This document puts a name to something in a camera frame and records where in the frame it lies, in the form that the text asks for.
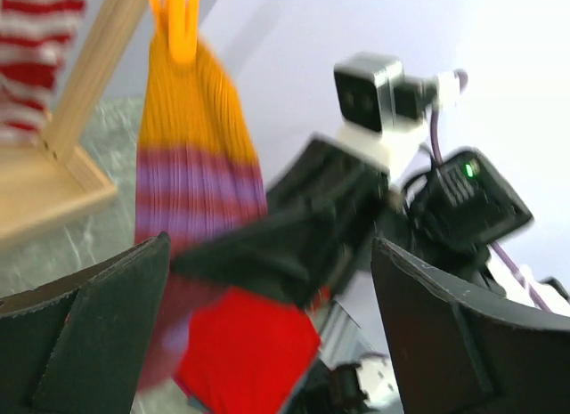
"purple stripe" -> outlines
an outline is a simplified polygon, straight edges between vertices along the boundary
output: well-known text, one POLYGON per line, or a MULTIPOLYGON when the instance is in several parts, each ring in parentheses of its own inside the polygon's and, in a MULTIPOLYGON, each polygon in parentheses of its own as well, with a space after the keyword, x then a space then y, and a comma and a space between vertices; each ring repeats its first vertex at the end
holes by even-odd
POLYGON ((189 339, 189 322, 191 314, 189 314, 180 323, 172 327, 162 340, 162 345, 169 352, 173 353, 184 353, 188 347, 189 339))
POLYGON ((188 167, 171 165, 139 166, 136 169, 137 190, 176 193, 184 196, 209 194, 212 191, 221 197, 236 202, 265 202, 263 181, 251 173, 232 175, 227 172, 216 172, 203 166, 188 167))
POLYGON ((211 239, 222 232, 231 230, 239 219, 238 216, 137 206, 135 225, 138 231, 147 234, 159 234, 166 231, 172 237, 183 235, 202 240, 211 239))
POLYGON ((137 149, 138 163, 170 163, 173 159, 186 165, 203 163, 212 168, 231 167, 235 172, 249 172, 259 168, 257 158, 235 158, 229 151, 213 152, 198 145, 145 146, 137 149))

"wooden stand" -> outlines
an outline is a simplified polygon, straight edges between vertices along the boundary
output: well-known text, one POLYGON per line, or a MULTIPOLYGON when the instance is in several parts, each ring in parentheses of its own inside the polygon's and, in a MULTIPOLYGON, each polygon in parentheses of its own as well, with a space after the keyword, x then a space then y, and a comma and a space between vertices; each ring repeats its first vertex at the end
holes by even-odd
POLYGON ((147 6, 148 0, 104 0, 41 144, 0 148, 0 249, 116 197, 78 140, 147 6))

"red fabric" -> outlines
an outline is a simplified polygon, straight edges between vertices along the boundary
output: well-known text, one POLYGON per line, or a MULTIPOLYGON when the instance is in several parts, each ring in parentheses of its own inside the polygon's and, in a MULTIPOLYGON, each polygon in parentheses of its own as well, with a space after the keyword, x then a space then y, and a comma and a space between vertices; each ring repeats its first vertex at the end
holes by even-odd
POLYGON ((330 288, 326 285, 319 289, 319 293, 314 297, 311 305, 309 306, 309 312, 316 312, 324 305, 330 303, 332 300, 332 294, 330 293, 330 288))
POLYGON ((186 351, 188 324, 192 310, 208 303, 214 303, 224 291, 225 288, 187 280, 173 273, 168 276, 149 349, 139 377, 137 392, 151 390, 173 376, 186 351), (178 350, 165 345, 169 332, 182 326, 185 339, 178 344, 178 350))
POLYGON ((231 288, 195 312, 175 377, 215 414, 276 414, 317 356, 305 312, 231 288))

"white wall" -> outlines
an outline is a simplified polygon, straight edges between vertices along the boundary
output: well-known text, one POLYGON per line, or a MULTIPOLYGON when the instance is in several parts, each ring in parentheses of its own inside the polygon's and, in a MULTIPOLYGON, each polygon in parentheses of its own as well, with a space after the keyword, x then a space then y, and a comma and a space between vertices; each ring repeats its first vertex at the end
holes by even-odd
POLYGON ((237 81, 265 176, 340 114, 332 68, 361 50, 430 75, 457 64, 469 0, 218 0, 202 32, 237 81))
POLYGON ((472 83, 445 147, 473 144, 492 159, 536 220, 504 247, 570 288, 567 0, 474 0, 470 8, 457 60, 472 83))

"red and white striped fabric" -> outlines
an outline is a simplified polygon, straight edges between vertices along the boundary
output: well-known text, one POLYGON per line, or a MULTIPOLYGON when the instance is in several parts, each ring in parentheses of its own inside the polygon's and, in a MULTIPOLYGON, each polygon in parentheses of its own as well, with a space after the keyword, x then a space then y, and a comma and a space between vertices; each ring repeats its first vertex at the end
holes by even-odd
POLYGON ((0 142, 25 142, 45 126, 56 78, 87 0, 1 0, 0 142))

